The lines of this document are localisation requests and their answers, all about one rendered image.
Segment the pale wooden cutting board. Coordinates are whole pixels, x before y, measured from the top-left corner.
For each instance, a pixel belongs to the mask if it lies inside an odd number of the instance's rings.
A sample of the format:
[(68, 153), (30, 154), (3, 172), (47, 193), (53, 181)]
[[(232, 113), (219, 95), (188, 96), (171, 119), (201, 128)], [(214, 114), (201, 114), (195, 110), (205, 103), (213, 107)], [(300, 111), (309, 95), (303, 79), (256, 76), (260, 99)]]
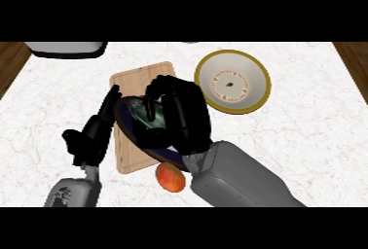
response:
[[(158, 75), (176, 75), (170, 61), (139, 67), (111, 76), (109, 85), (120, 86), (123, 96), (142, 96), (145, 88)], [(133, 145), (117, 124), (114, 124), (117, 169), (121, 174), (130, 174), (158, 163)]]

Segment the red orange apple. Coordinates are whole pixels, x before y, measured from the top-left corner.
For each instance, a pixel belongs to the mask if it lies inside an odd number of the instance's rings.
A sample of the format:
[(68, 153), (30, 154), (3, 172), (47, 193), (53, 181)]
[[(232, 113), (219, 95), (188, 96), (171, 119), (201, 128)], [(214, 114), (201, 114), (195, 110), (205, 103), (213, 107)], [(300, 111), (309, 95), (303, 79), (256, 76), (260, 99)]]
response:
[(160, 186), (170, 193), (179, 193), (185, 189), (185, 175), (170, 163), (163, 162), (158, 164), (155, 177)]

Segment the dark green eggplant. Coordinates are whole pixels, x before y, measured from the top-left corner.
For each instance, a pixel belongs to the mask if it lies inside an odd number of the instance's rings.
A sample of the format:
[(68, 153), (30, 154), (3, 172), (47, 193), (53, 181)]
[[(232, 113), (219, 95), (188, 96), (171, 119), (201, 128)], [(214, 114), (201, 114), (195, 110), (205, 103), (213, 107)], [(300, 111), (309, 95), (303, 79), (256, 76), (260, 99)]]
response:
[(163, 105), (158, 101), (154, 102), (154, 107), (143, 104), (143, 99), (134, 97), (130, 100), (132, 117), (142, 123), (146, 128), (164, 128), (166, 119)]

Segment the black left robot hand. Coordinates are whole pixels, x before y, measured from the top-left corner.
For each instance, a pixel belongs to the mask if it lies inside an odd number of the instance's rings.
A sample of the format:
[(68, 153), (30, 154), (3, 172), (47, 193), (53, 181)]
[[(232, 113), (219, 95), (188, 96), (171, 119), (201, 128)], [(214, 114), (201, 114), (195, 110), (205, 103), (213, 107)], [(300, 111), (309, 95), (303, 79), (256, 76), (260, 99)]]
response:
[(62, 133), (74, 166), (98, 166), (103, 161), (115, 123), (114, 106), (121, 96), (120, 87), (112, 85), (99, 112), (89, 118), (83, 130), (67, 129)]

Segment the white black-based appliance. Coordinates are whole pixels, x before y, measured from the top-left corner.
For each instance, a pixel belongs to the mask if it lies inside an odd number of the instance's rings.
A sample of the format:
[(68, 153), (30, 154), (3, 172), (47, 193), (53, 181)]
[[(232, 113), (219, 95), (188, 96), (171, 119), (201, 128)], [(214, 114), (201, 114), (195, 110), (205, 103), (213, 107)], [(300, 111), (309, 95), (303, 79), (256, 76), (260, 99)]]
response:
[(96, 58), (105, 53), (106, 45), (106, 42), (27, 42), (35, 56), (62, 59)]

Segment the white yellow-rimmed bowl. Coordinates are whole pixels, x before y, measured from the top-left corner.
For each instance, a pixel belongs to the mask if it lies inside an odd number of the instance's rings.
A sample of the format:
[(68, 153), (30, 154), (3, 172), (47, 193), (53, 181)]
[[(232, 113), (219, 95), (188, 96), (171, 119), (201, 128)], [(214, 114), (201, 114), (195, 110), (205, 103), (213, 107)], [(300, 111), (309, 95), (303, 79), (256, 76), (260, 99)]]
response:
[(270, 95), (270, 76), (260, 61), (236, 50), (219, 50), (202, 57), (194, 72), (207, 104), (220, 112), (254, 112)]

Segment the dark blue brown-rimmed plate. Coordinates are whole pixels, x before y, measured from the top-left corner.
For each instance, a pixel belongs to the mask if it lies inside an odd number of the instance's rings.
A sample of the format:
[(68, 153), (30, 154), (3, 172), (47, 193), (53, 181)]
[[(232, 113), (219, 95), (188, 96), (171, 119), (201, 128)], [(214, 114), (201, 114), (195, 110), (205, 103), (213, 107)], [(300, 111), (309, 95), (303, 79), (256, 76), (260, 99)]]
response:
[(179, 153), (170, 149), (139, 149), (133, 136), (130, 104), (140, 100), (137, 96), (123, 97), (115, 104), (114, 124), (117, 168), (123, 174), (129, 174), (158, 162), (168, 162), (179, 170), (186, 172), (185, 163)]

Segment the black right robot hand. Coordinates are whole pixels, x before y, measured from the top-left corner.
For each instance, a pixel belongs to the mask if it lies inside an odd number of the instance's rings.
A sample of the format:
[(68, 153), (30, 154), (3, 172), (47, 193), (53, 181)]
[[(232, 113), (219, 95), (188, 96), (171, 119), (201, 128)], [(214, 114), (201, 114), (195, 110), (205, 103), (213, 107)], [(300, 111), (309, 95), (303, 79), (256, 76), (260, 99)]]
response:
[(173, 146), (180, 155), (204, 153), (211, 145), (211, 123), (200, 86), (173, 76), (158, 75), (146, 87), (143, 104), (161, 100), (166, 127), (136, 130), (137, 147), (164, 149)]

